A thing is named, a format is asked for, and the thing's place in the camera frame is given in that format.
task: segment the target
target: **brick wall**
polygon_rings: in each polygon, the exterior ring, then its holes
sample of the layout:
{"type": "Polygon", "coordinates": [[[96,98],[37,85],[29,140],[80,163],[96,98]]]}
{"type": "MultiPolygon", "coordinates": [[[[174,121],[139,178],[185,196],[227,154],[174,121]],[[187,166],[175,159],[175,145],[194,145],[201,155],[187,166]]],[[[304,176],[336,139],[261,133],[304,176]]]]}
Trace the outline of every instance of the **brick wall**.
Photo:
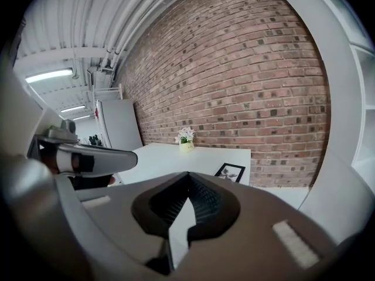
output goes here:
{"type": "Polygon", "coordinates": [[[284,0],[180,0],[129,54],[117,81],[144,143],[251,149],[251,182],[307,186],[329,130],[329,90],[306,27],[284,0]]]}

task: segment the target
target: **fluorescent light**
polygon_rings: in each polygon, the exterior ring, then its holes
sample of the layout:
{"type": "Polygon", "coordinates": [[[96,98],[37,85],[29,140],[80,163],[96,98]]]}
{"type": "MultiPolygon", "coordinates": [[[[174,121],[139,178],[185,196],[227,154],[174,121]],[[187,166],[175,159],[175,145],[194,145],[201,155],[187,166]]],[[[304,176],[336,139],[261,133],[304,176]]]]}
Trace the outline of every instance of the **fluorescent light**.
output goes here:
{"type": "Polygon", "coordinates": [[[67,111],[72,111],[72,110],[81,109],[81,108],[85,108],[85,106],[84,105],[80,105],[80,106],[76,106],[76,107],[72,107],[72,108],[61,110],[61,112],[67,112],[67,111]]]}
{"type": "Polygon", "coordinates": [[[80,116],[79,118],[75,118],[73,119],[74,121],[78,120],[78,119],[84,119],[84,118],[88,118],[90,115],[85,115],[85,116],[80,116]]]}
{"type": "Polygon", "coordinates": [[[69,76],[69,75],[73,75],[73,70],[70,68],[65,68],[63,70],[30,76],[26,78],[26,82],[33,83],[39,80],[44,80],[44,79],[53,78],[53,77],[60,77],[60,76],[69,76]]]}

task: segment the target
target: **potted plant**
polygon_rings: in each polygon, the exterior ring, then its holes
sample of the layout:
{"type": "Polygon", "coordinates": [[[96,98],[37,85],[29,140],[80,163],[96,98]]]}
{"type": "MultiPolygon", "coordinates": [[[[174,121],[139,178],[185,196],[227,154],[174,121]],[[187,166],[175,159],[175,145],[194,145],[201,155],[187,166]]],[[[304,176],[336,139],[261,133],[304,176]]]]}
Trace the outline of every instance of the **potted plant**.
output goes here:
{"type": "Polygon", "coordinates": [[[181,152],[190,152],[194,149],[193,138],[195,131],[190,127],[182,128],[178,136],[175,137],[176,143],[180,144],[181,152]]]}

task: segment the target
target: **black picture frame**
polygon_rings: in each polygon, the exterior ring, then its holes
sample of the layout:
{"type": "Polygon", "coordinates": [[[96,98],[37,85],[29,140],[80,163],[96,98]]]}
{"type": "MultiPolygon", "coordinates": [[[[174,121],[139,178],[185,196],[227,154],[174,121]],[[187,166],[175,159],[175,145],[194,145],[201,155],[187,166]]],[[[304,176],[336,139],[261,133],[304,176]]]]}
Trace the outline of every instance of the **black picture frame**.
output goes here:
{"type": "Polygon", "coordinates": [[[225,167],[227,167],[227,166],[231,166],[231,167],[235,167],[235,168],[237,168],[237,169],[241,169],[241,171],[240,171],[240,173],[237,175],[237,178],[236,178],[235,181],[233,181],[233,180],[230,178],[230,176],[229,176],[228,178],[222,178],[222,179],[230,180],[230,181],[232,181],[232,182],[240,182],[241,177],[242,177],[242,175],[243,175],[243,173],[244,173],[244,171],[245,171],[245,167],[244,167],[244,166],[236,166],[236,165],[231,165],[230,163],[224,163],[224,164],[221,166],[221,168],[219,168],[219,170],[216,172],[215,176],[221,178],[220,175],[221,175],[222,171],[225,169],[225,167]]]}

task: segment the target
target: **white wall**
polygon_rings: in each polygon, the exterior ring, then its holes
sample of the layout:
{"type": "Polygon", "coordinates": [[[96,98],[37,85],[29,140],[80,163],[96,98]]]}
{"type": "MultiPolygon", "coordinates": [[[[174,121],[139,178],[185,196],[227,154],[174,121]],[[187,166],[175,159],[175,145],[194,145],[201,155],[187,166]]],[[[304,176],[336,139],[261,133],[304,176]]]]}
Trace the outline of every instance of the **white wall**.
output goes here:
{"type": "Polygon", "coordinates": [[[84,119],[75,121],[76,123],[76,135],[78,135],[79,139],[86,138],[87,143],[90,144],[88,141],[89,136],[97,135],[100,138],[99,130],[96,126],[95,118],[92,119],[84,119]]]}

